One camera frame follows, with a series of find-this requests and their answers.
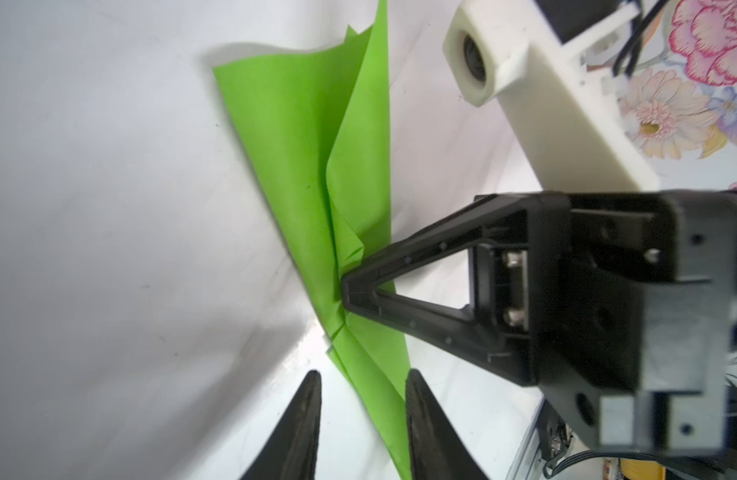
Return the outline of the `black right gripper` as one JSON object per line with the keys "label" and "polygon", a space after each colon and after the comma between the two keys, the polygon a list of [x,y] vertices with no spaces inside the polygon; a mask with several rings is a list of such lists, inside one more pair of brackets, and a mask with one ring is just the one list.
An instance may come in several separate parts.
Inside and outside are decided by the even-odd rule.
{"label": "black right gripper", "polygon": [[737,350],[737,191],[528,198],[538,383],[589,447],[711,455]]}

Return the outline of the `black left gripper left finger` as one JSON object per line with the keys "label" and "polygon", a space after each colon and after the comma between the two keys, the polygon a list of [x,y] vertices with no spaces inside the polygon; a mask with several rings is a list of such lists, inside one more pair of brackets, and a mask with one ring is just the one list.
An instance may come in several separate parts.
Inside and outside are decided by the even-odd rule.
{"label": "black left gripper left finger", "polygon": [[316,478],[322,376],[310,370],[242,480]]}

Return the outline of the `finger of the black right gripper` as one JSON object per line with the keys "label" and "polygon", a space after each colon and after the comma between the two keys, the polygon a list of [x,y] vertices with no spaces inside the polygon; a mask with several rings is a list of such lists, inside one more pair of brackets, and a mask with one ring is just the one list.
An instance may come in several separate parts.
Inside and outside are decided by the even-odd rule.
{"label": "finger of the black right gripper", "polygon": [[559,315],[570,213],[557,192],[479,196],[346,272],[344,308],[534,386]]}

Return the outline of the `green square paper sheet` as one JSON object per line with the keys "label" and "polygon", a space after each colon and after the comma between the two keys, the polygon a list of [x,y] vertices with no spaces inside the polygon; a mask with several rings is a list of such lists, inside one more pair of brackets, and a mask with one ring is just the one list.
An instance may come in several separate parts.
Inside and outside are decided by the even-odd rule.
{"label": "green square paper sheet", "polygon": [[391,239],[387,5],[316,52],[214,68],[234,129],[330,340],[401,478],[410,478],[403,334],[349,312],[342,276]]}

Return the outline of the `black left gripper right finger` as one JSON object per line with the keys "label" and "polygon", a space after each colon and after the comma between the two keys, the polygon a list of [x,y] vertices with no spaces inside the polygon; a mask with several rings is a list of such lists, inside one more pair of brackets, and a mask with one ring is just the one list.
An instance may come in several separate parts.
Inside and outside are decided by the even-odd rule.
{"label": "black left gripper right finger", "polygon": [[486,479],[421,372],[410,369],[405,410],[412,479]]}

